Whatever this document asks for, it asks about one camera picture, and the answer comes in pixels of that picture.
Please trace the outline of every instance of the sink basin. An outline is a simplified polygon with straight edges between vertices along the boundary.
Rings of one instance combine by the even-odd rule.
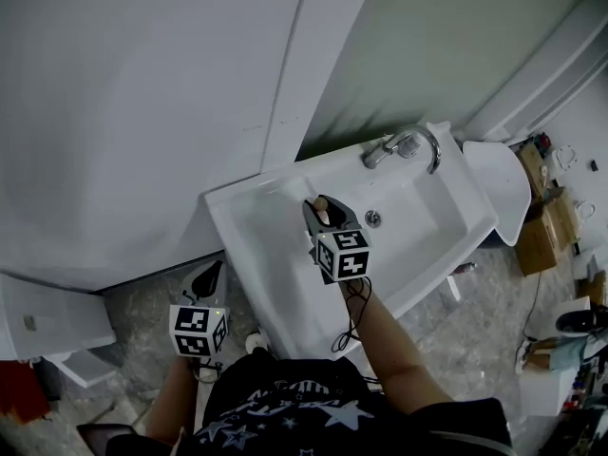
[[[312,244],[302,201],[319,194],[348,205],[371,229],[369,277],[389,311],[399,317],[446,278],[497,223],[485,192],[449,134],[448,123],[427,124],[442,150],[427,172],[430,147],[403,159],[396,154],[370,170],[359,144],[296,162],[206,195],[238,277],[279,356],[337,358],[332,344],[348,314],[336,284],[326,286],[309,255]],[[355,346],[352,341],[346,351]]]

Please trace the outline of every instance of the black cable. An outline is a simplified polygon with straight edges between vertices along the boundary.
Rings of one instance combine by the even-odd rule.
[[[342,334],[340,334],[337,338],[335,338],[335,341],[333,341],[332,352],[334,352],[334,353],[342,352],[343,350],[345,350],[349,344],[349,341],[351,341],[351,339],[356,339],[357,341],[360,341],[359,338],[355,334],[353,334],[353,332],[358,328],[359,324],[361,324],[361,318],[363,317],[363,312],[365,311],[365,308],[368,307],[368,301],[370,300],[370,295],[371,295],[371,280],[369,277],[363,277],[361,279],[361,289],[359,289],[358,291],[354,288],[354,286],[351,284],[351,282],[349,280],[345,280],[344,283],[346,284],[347,292],[350,294],[350,296],[346,299],[346,309],[349,312],[349,328],[346,331],[344,331]],[[365,297],[363,295],[363,292],[365,291],[366,286],[370,290],[368,292],[367,297]],[[353,299],[354,297],[363,299],[363,302],[364,302],[363,307],[361,308],[361,313],[359,314],[359,319],[357,320],[356,323],[352,321],[351,308],[349,307],[349,301],[351,299]]]
[[[532,304],[532,309],[530,310],[530,313],[528,314],[527,319],[525,320],[525,324],[523,325],[523,335],[528,339],[528,341],[538,341],[538,339],[532,337],[532,336],[528,336],[525,333],[525,329],[528,327],[528,322],[530,322],[530,316],[532,315],[532,313],[534,312],[534,308],[536,308],[536,301],[539,298],[539,289],[541,286],[541,276],[542,276],[542,272],[539,272],[539,283],[536,285],[536,293],[534,294],[534,304]]]

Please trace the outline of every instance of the faucet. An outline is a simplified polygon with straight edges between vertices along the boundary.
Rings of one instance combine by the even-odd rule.
[[[411,135],[414,133],[422,135],[430,145],[433,152],[433,159],[427,167],[427,172],[433,174],[439,162],[441,161],[441,148],[439,142],[435,136],[430,133],[428,128],[418,124],[405,125],[401,127],[394,135],[392,135],[387,141],[380,142],[372,150],[369,150],[361,157],[363,164],[368,169],[375,169],[385,157],[391,155],[395,150],[398,150],[400,146],[405,143]]]

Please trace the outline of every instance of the white wall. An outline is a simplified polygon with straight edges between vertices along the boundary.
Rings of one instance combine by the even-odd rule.
[[[221,248],[298,0],[0,0],[0,269],[97,289]]]
[[[603,71],[543,129],[555,147],[571,145],[578,160],[560,177],[573,200],[588,200],[597,211],[581,229],[580,247],[608,245],[608,72]],[[595,160],[598,172],[589,161]]]
[[[300,157],[391,123],[464,122],[577,1],[366,0]]]

